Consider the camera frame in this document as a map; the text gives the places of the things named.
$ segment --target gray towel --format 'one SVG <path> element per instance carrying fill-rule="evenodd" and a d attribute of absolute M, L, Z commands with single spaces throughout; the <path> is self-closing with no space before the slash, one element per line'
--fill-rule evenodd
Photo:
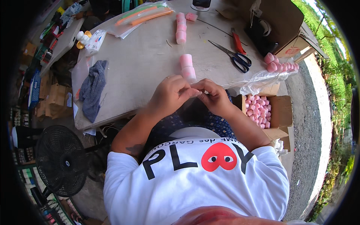
<path fill-rule="evenodd" d="M 104 71 L 106 60 L 98 60 L 95 65 L 90 67 L 89 75 L 81 85 L 79 99 L 84 101 L 82 111 L 90 122 L 94 122 L 100 109 L 100 96 L 106 84 Z"/>

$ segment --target open cardboard box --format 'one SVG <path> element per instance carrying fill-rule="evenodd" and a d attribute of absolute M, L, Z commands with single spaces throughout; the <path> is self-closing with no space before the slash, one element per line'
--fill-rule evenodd
<path fill-rule="evenodd" d="M 269 129 L 262 131 L 268 136 L 270 140 L 281 139 L 288 137 L 287 127 L 292 126 L 292 107 L 291 98 L 288 95 L 274 96 L 272 94 L 259 94 L 259 96 L 267 96 L 271 104 L 271 122 Z M 232 98 L 233 104 L 243 111 L 246 111 L 245 100 L 246 96 L 238 95 Z"/>

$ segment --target paper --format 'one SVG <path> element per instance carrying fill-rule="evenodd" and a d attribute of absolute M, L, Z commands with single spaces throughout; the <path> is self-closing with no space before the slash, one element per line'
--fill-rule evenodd
<path fill-rule="evenodd" d="M 68 92 L 68 100 L 67 100 L 67 103 L 66 103 L 66 106 L 67 107 L 71 107 L 72 106 L 72 93 Z"/>

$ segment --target fan grille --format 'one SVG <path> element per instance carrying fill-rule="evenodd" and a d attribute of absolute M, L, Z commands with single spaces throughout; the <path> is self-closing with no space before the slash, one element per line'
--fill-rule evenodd
<path fill-rule="evenodd" d="M 36 164 L 45 185 L 59 196 L 71 197 L 85 184 L 84 147 L 64 126 L 50 126 L 43 131 L 36 145 Z"/>

